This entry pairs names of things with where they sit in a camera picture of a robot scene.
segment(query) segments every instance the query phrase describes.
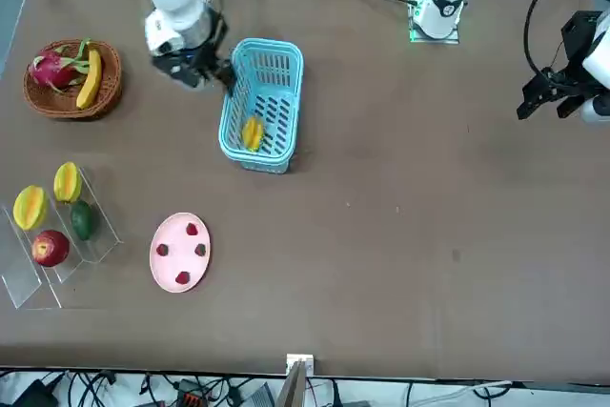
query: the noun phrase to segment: brown table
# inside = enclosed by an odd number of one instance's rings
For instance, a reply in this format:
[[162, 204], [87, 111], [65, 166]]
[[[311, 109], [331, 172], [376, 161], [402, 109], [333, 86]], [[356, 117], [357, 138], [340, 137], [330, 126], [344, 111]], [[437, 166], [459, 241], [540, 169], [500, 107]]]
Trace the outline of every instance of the brown table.
[[[470, 0], [451, 47], [411, 45], [393, 2], [225, 0], [226, 50], [270, 37], [305, 57], [298, 152], [274, 176], [219, 149], [220, 89], [149, 64], [148, 0], [27, 0], [0, 82], [2, 199], [74, 160], [126, 243], [62, 287], [68, 310], [0, 296], [2, 363], [279, 373], [312, 353], [321, 375], [607, 380], [610, 132], [550, 106], [517, 121], [529, 1]], [[578, 6], [540, 1], [540, 66]], [[36, 51], [74, 36], [125, 67], [91, 123], [21, 93]], [[148, 245], [180, 211], [209, 225], [213, 264], [170, 295]]]

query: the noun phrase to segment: acrylic stand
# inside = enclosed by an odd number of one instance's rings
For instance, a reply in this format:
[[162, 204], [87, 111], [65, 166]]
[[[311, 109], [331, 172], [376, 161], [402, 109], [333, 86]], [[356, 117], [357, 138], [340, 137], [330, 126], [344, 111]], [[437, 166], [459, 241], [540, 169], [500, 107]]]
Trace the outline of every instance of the acrylic stand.
[[[70, 223], [70, 204], [56, 202], [47, 192], [48, 211], [39, 228], [22, 231], [14, 223], [7, 206], [0, 209], [0, 273], [16, 309], [61, 308], [55, 287], [64, 284], [79, 268], [99, 263], [116, 245], [122, 243], [102, 209], [92, 186], [79, 169], [83, 180], [80, 199], [87, 202], [95, 216], [95, 231], [89, 240], [80, 240]], [[55, 267], [38, 265], [31, 256], [31, 243], [41, 231], [53, 229], [70, 241], [66, 260]]]

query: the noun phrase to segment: wicker basket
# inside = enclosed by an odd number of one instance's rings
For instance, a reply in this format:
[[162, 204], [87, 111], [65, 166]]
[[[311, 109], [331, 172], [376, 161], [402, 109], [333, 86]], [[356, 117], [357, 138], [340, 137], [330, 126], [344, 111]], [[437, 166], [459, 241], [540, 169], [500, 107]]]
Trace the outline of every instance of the wicker basket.
[[[68, 45], [62, 55], [75, 57], [78, 54], [80, 40], [61, 40], [48, 44], [42, 51], [52, 50]], [[102, 58], [102, 82], [93, 103], [85, 110], [76, 108], [76, 97], [82, 85], [72, 86], [63, 92], [39, 86], [26, 69], [23, 77], [24, 95], [28, 103], [40, 114], [49, 118], [92, 118], [110, 111], [118, 102], [122, 92], [121, 61], [116, 50], [104, 42], [91, 41], [85, 48], [92, 47], [99, 51]]]

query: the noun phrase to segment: red apple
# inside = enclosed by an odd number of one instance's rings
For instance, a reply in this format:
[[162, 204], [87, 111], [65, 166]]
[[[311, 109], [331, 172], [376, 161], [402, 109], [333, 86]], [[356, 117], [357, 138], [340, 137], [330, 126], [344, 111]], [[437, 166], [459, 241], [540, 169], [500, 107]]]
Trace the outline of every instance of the red apple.
[[53, 267], [63, 262], [70, 252], [68, 238], [59, 231], [43, 231], [31, 244], [31, 255], [43, 267]]

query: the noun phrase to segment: green avocado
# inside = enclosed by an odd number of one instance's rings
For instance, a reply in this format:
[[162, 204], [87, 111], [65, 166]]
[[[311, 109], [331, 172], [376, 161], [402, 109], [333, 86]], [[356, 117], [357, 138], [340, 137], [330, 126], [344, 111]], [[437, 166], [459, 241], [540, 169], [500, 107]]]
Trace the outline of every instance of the green avocado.
[[95, 218], [91, 206], [82, 200], [72, 204], [70, 221], [74, 232], [81, 240], [89, 240], [95, 230]]

